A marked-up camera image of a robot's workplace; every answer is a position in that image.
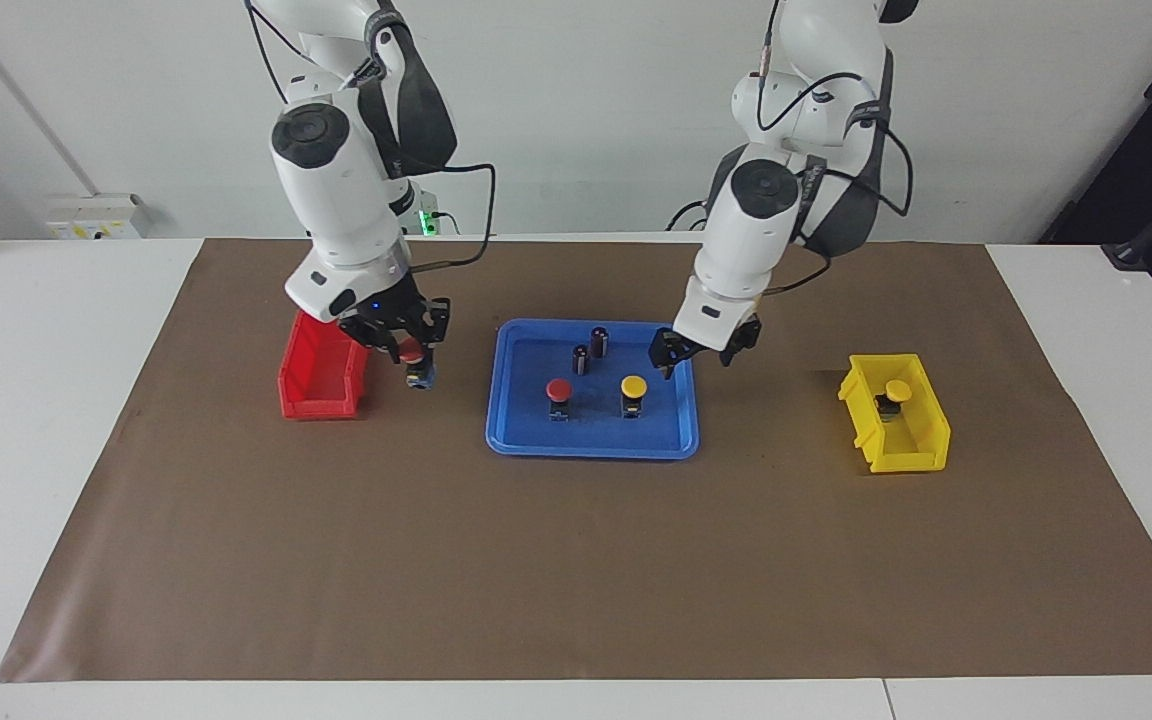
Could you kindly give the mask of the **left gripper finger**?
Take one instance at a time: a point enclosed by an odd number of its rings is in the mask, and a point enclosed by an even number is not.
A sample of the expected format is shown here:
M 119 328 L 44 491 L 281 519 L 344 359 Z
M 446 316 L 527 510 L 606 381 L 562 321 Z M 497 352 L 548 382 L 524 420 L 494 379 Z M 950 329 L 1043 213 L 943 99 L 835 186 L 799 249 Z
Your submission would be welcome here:
M 730 341 L 723 347 L 723 350 L 719 353 L 719 363 L 723 367 L 732 366 L 732 361 L 735 357 L 751 348 L 756 347 L 761 333 L 761 320 L 758 314 L 750 314 L 745 323 L 741 323 L 735 332 L 732 333 Z
M 647 355 L 664 381 L 670 381 L 676 367 L 689 361 L 689 340 L 672 328 L 658 328 Z

